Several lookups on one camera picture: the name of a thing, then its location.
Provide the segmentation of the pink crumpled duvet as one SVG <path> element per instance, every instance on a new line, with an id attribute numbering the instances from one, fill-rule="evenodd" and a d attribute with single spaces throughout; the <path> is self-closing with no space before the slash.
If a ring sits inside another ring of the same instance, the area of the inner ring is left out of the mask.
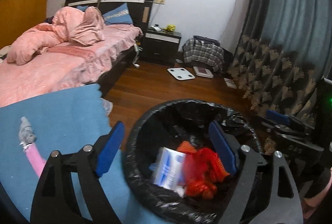
<path id="1" fill-rule="evenodd" d="M 92 46 L 105 39 L 104 25 L 101 12 L 94 6 L 85 11 L 62 7 L 55 13 L 52 23 L 40 23 L 19 36 L 11 44 L 6 60 L 25 65 L 37 53 L 44 53 L 64 42 Z"/>

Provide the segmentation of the black lined trash bin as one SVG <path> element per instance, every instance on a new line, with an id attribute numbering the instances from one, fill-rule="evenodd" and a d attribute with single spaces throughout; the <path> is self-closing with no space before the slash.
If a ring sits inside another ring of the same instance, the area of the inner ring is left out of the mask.
<path id="1" fill-rule="evenodd" d="M 122 156 L 124 178 L 137 200 L 159 217 L 173 223 L 216 223 L 227 207 L 236 179 L 221 171 L 223 164 L 209 138 L 213 121 L 240 144 L 261 152 L 257 134 L 239 112 L 201 100 L 156 105 L 131 129 Z M 186 154 L 182 195 L 153 184 L 163 147 Z"/>

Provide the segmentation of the telephone on nightstand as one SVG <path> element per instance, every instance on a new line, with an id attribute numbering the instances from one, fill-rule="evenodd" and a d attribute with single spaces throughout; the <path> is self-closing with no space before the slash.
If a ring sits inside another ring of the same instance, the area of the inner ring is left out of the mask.
<path id="1" fill-rule="evenodd" d="M 151 29 L 153 29 L 156 32 L 161 32 L 162 31 L 162 29 L 159 27 L 158 24 L 155 24 L 155 25 L 151 26 Z"/>

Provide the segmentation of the black wooden headboard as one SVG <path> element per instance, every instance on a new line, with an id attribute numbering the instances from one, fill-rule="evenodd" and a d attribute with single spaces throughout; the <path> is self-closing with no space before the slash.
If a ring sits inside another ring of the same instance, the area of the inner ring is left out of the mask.
<path id="1" fill-rule="evenodd" d="M 154 0 L 66 0 L 65 6 L 76 7 L 78 5 L 95 6 L 102 14 L 120 7 L 126 3 L 129 14 L 133 20 L 133 25 L 142 29 L 146 33 L 149 27 L 149 20 Z"/>

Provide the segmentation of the yellow toy on nightstand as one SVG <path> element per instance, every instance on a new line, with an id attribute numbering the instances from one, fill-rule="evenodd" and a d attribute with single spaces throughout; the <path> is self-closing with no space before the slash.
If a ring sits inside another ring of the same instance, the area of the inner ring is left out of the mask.
<path id="1" fill-rule="evenodd" d="M 176 29 L 176 26 L 173 25 L 173 24 L 168 24 L 168 25 L 166 26 L 166 28 L 165 28 L 165 30 L 166 30 L 167 32 L 174 32 L 175 29 Z"/>

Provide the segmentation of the bed with pink sheet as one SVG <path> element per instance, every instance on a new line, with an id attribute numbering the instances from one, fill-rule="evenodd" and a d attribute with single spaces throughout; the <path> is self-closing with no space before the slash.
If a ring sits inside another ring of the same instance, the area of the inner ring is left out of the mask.
<path id="1" fill-rule="evenodd" d="M 131 49 L 140 28 L 116 24 L 104 28 L 105 40 L 82 47 L 86 54 L 47 51 L 24 65 L 1 64 L 1 106 L 38 95 L 96 83 L 118 57 Z"/>

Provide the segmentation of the grey patterned curtain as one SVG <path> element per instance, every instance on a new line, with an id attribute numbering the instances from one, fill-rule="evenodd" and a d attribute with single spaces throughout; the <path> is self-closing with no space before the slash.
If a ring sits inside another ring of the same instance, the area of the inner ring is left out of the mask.
<path id="1" fill-rule="evenodd" d="M 331 0 L 250 0 L 228 73 L 251 112 L 314 125 L 318 81 L 331 70 Z"/>

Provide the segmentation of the white bathroom scale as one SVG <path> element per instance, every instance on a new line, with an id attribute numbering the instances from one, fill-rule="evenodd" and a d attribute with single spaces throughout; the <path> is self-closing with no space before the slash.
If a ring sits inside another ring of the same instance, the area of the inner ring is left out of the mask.
<path id="1" fill-rule="evenodd" d="M 185 68 L 168 68 L 167 71 L 178 81 L 195 79 L 195 76 Z"/>

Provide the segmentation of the grey knotted sock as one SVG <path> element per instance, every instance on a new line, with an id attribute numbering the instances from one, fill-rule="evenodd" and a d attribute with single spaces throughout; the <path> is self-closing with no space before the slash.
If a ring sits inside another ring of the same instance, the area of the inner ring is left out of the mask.
<path id="1" fill-rule="evenodd" d="M 37 139 L 33 132 L 32 125 L 26 117 L 21 117 L 18 138 L 20 140 L 20 145 L 24 150 L 26 150 Z"/>

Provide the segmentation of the plaid cloth covered chair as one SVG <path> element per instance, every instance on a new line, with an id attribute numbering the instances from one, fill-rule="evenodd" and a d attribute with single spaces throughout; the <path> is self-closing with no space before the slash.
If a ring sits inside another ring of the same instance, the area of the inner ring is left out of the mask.
<path id="1" fill-rule="evenodd" d="M 219 41 L 203 36 L 193 36 L 182 46 L 185 63 L 197 61 L 206 64 L 215 72 L 220 72 L 224 65 L 224 49 Z"/>

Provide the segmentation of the blue pillow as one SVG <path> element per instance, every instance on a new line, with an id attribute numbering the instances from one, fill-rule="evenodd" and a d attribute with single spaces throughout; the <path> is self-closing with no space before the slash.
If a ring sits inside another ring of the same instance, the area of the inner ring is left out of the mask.
<path id="1" fill-rule="evenodd" d="M 124 3 L 120 5 L 120 7 L 103 14 L 103 19 L 106 25 L 133 24 L 127 3 Z"/>

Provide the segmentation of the black bedside table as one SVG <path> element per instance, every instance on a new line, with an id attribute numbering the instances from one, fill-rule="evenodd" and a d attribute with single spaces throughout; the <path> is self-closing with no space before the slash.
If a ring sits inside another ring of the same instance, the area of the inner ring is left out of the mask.
<path id="1" fill-rule="evenodd" d="M 142 42 L 140 60 L 173 67 L 182 35 L 179 32 L 157 32 L 149 28 Z"/>

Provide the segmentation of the blue table cloth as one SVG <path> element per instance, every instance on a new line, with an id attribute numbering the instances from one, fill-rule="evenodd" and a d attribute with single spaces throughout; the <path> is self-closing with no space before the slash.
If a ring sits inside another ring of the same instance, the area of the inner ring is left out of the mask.
<path id="1" fill-rule="evenodd" d="M 1 108 L 1 184 L 24 222 L 30 220 L 38 176 L 18 138 L 21 118 L 32 125 L 38 152 L 47 160 L 50 153 L 76 153 L 93 145 L 111 130 L 99 85 L 91 84 L 56 91 Z M 168 223 L 134 198 L 121 168 L 118 150 L 101 186 L 122 223 Z"/>

